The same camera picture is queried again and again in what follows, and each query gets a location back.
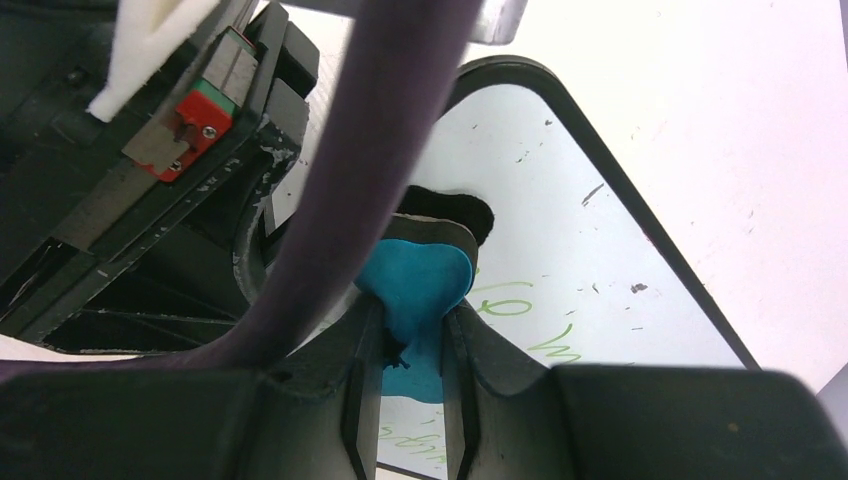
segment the whiteboard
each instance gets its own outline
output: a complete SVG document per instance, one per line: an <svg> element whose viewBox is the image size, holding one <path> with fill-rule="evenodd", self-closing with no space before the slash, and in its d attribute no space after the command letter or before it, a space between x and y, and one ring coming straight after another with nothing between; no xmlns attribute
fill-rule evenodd
<svg viewBox="0 0 848 480"><path fill-rule="evenodd" d="M442 117L413 177L495 213L467 298L544 365L742 367L544 100L484 88ZM378 460L446 478L441 405L383 398Z"/></svg>

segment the white plastic piece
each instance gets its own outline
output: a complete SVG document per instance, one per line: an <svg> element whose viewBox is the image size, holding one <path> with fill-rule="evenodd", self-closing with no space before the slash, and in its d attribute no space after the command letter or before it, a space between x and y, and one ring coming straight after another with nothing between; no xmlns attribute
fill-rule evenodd
<svg viewBox="0 0 848 480"><path fill-rule="evenodd" d="M144 86L219 0L121 0L106 87L88 106L104 122Z"/></svg>

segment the black mark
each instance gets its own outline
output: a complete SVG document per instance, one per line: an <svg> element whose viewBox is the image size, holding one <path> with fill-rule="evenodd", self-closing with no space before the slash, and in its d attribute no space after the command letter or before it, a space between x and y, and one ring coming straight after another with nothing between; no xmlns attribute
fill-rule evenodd
<svg viewBox="0 0 848 480"><path fill-rule="evenodd" d="M583 202L582 202L583 206L585 207L586 205L589 205L589 200L591 200L592 197L594 197L595 194L598 193L598 190L600 190L602 188L604 188L603 183L598 185L597 187L593 188L592 191L589 192L589 195L586 195L586 198L583 199Z"/></svg>

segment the purple cable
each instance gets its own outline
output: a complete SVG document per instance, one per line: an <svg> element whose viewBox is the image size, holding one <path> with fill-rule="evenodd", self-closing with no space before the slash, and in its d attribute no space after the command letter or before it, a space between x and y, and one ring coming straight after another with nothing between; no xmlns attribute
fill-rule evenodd
<svg viewBox="0 0 848 480"><path fill-rule="evenodd" d="M115 362L0 361L0 381L60 370L263 367L288 355L359 273L400 201L482 0L367 0L312 171L259 298L193 350Z"/></svg>

